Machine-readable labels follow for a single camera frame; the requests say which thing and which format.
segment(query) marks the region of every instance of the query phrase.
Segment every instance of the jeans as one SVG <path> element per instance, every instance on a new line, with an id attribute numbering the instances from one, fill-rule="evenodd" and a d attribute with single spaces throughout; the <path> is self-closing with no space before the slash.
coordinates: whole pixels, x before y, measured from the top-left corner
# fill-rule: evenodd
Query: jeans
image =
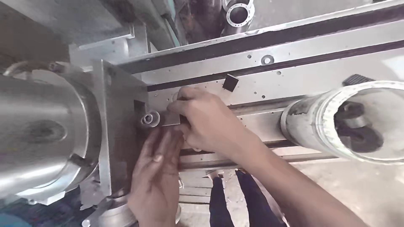
<path id="1" fill-rule="evenodd" d="M 238 170 L 236 175 L 246 199 L 250 227 L 285 227 L 272 212 L 253 177 Z M 218 177 L 213 179 L 209 211 L 211 227 L 234 227 L 226 206 L 223 182 Z"/>

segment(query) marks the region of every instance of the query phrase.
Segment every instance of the finger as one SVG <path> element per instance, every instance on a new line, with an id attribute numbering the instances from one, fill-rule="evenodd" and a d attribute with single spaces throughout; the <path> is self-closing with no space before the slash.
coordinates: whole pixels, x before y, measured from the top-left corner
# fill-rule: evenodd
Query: finger
<path id="1" fill-rule="evenodd" d="M 184 139 L 186 140 L 188 135 L 191 132 L 191 125 L 189 125 L 187 123 L 178 124 L 178 125 L 174 126 L 174 130 L 181 131 L 182 134 L 184 135 Z"/>
<path id="2" fill-rule="evenodd" d="M 154 128 L 149 136 L 147 137 L 145 143 L 143 144 L 142 151 L 140 152 L 139 162 L 145 157 L 151 157 L 153 155 L 153 148 L 160 136 L 161 129 Z"/>
<path id="3" fill-rule="evenodd" d="M 200 90 L 199 88 L 191 88 L 191 87 L 181 87 L 178 91 L 177 100 L 185 100 L 195 99 L 202 96 L 204 91 Z"/>
<path id="4" fill-rule="evenodd" d="M 163 138 L 160 141 L 160 144 L 155 152 L 155 156 L 156 155 L 163 155 L 165 156 L 167 153 L 167 150 L 170 147 L 170 143 L 173 139 L 173 132 L 169 129 L 166 130 L 166 132 L 163 135 Z"/>
<path id="5" fill-rule="evenodd" d="M 174 151 L 173 151 L 173 155 L 171 157 L 171 162 L 176 167 L 178 167 L 179 153 L 180 153 L 181 148 L 182 148 L 183 145 L 184 145 L 184 138 L 180 137 L 179 140 L 177 141 L 177 144 L 176 144 L 176 146 L 174 148 Z"/>
<path id="6" fill-rule="evenodd" d="M 143 171 L 143 177 L 147 181 L 152 181 L 156 176 L 158 171 L 163 165 L 164 156 L 162 154 L 157 154 L 153 157 L 153 160 L 145 167 Z"/>
<path id="7" fill-rule="evenodd" d="M 173 127 L 171 127 L 171 130 L 173 132 L 173 139 L 172 139 L 170 147 L 167 151 L 166 162 L 170 162 L 172 160 L 172 157 L 175 155 L 178 143 L 180 141 L 184 140 L 182 137 L 183 134 L 181 131 L 174 130 Z"/>
<path id="8" fill-rule="evenodd" d="M 188 101 L 175 100 L 167 106 L 167 110 L 176 114 L 187 116 Z"/>

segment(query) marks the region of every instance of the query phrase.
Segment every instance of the metal workpiece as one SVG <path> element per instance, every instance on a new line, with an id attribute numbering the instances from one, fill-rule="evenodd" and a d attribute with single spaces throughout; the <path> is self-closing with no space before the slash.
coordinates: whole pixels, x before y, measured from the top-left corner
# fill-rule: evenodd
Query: metal workpiece
<path id="1" fill-rule="evenodd" d="M 254 0 L 222 0 L 222 8 L 225 12 L 228 12 L 230 7 L 238 3 L 244 3 L 247 5 L 247 7 L 251 7 Z"/>
<path id="2" fill-rule="evenodd" d="M 234 4 L 226 13 L 226 24 L 222 36 L 246 32 L 255 14 L 254 4 Z"/>
<path id="3" fill-rule="evenodd" d="M 142 137 L 137 126 L 144 112 L 135 104 L 147 103 L 143 82 L 106 61 L 94 61 L 93 93 L 101 115 L 102 143 L 99 156 L 101 190 L 105 196 L 129 191 L 132 171 Z"/>
<path id="4" fill-rule="evenodd" d="M 135 20 L 129 25 L 128 33 L 90 44 L 69 45 L 70 63 L 92 71 L 93 60 L 105 60 L 112 64 L 119 64 L 135 56 L 151 52 L 151 44 L 147 36 L 146 25 Z"/>
<path id="5" fill-rule="evenodd" d="M 46 70 L 0 80 L 0 195 L 48 203 L 77 187 L 98 163 L 97 103 L 81 84 Z M 89 165 L 74 164 L 72 156 Z"/>

